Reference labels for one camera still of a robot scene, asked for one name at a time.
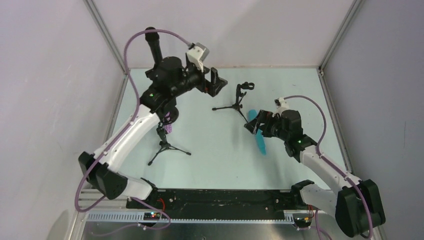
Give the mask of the blue toy microphone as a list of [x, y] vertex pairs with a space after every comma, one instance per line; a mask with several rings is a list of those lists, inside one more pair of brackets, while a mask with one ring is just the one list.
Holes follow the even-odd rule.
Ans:
[[[248, 116], [247, 119], [249, 121], [252, 121], [257, 115], [258, 115], [257, 111], [255, 109], [251, 109], [247, 113], [247, 116]], [[262, 131], [260, 129], [258, 129], [257, 132], [256, 132], [255, 140], [256, 140], [256, 145], [259, 149], [259, 152], [263, 156], [266, 156], [267, 155], [266, 143], [265, 143], [264, 137], [262, 135]]]

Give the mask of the tripod stand with clip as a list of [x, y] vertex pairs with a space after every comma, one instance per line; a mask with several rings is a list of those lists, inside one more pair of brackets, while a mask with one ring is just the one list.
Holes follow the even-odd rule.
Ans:
[[243, 92], [243, 90], [253, 90], [255, 88], [255, 84], [253, 82], [244, 82], [244, 83], [239, 83], [236, 86], [236, 97], [235, 97], [235, 103], [232, 104], [231, 106], [223, 106], [223, 107], [213, 107], [211, 110], [212, 111], [217, 111], [217, 110], [223, 110], [223, 109], [233, 109], [235, 111], [237, 111], [242, 118], [244, 119], [244, 121], [247, 123], [248, 120], [246, 119], [245, 115], [242, 113], [241, 109], [243, 108], [243, 105], [241, 104], [244, 96], [247, 94], [247, 92]]

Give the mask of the purple glitter microphone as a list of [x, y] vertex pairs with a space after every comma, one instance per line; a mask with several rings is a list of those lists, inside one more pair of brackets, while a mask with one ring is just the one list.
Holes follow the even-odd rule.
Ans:
[[163, 119], [163, 128], [165, 129], [166, 134], [169, 134], [172, 132], [172, 122], [173, 122], [173, 114], [171, 112], [168, 112]]

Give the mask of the black microphone orange end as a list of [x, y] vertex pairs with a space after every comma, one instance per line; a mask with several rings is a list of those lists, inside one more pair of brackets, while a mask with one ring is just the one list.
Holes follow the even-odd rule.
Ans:
[[145, 34], [145, 40], [149, 45], [154, 61], [154, 67], [156, 68], [163, 59], [159, 33], [156, 31], [148, 32]]

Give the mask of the tripod stand with shock mount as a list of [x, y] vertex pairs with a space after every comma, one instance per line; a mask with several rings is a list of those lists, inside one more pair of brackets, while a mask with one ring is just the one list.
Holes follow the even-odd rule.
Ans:
[[192, 155], [191, 152], [184, 151], [184, 150], [182, 150], [180, 148], [177, 148], [177, 147], [173, 146], [172, 144], [170, 144], [168, 142], [168, 140], [167, 140], [167, 134], [168, 134], [168, 132], [167, 132], [167, 130], [165, 129], [165, 127], [164, 127], [164, 125], [162, 123], [159, 123], [158, 124], [158, 126], [156, 128], [156, 133], [157, 133], [157, 135], [160, 138], [160, 141], [159, 141], [160, 149], [155, 153], [155, 155], [153, 156], [153, 158], [147, 163], [148, 166], [151, 166], [153, 164], [154, 160], [157, 158], [157, 156], [160, 153], [165, 152], [165, 151], [180, 151], [180, 152], [185, 153], [185, 154], [187, 154], [189, 156]]

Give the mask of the black round base mic stand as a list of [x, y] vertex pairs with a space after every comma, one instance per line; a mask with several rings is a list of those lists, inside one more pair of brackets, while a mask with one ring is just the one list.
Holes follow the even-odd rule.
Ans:
[[[151, 81], [153, 81], [154, 80], [154, 69], [153, 68], [151, 68], [151, 69], [149, 69], [149, 70], [147, 70], [146, 72], [145, 72], [145, 75], [146, 75], [146, 77], [148, 78], [148, 79], [150, 79]], [[178, 117], [179, 117], [179, 111], [178, 111], [178, 109], [176, 108], [176, 107], [173, 107], [169, 112], [171, 112], [172, 113], [172, 118], [173, 118], [173, 121], [172, 121], [172, 124], [174, 123], [174, 122], [176, 122], [177, 121], [177, 119], [178, 119]], [[163, 125], [163, 119], [164, 119], [164, 117], [165, 117], [165, 115], [160, 119], [160, 122], [162, 123], [162, 125]]]

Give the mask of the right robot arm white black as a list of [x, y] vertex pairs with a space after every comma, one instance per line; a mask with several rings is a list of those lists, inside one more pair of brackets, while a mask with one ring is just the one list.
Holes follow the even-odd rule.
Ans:
[[325, 190], [311, 181], [292, 186], [300, 200], [332, 216], [340, 230], [353, 238], [386, 222], [377, 184], [343, 171], [318, 150], [318, 143], [303, 132], [301, 115], [287, 109], [281, 113], [260, 110], [244, 127], [252, 134], [283, 141], [285, 151], [312, 170], [329, 187]]

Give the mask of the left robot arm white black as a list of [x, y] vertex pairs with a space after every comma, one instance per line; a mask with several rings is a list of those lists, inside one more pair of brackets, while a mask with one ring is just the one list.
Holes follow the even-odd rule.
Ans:
[[151, 183], [126, 176], [119, 169], [145, 134], [176, 109], [177, 97], [192, 89], [215, 97], [228, 83], [219, 77], [216, 68], [199, 70], [189, 61], [183, 66], [176, 56], [163, 58], [146, 76], [152, 83], [136, 97], [136, 109], [125, 124], [93, 153], [84, 151], [78, 157], [87, 182], [109, 200], [119, 196], [145, 200], [150, 195]]

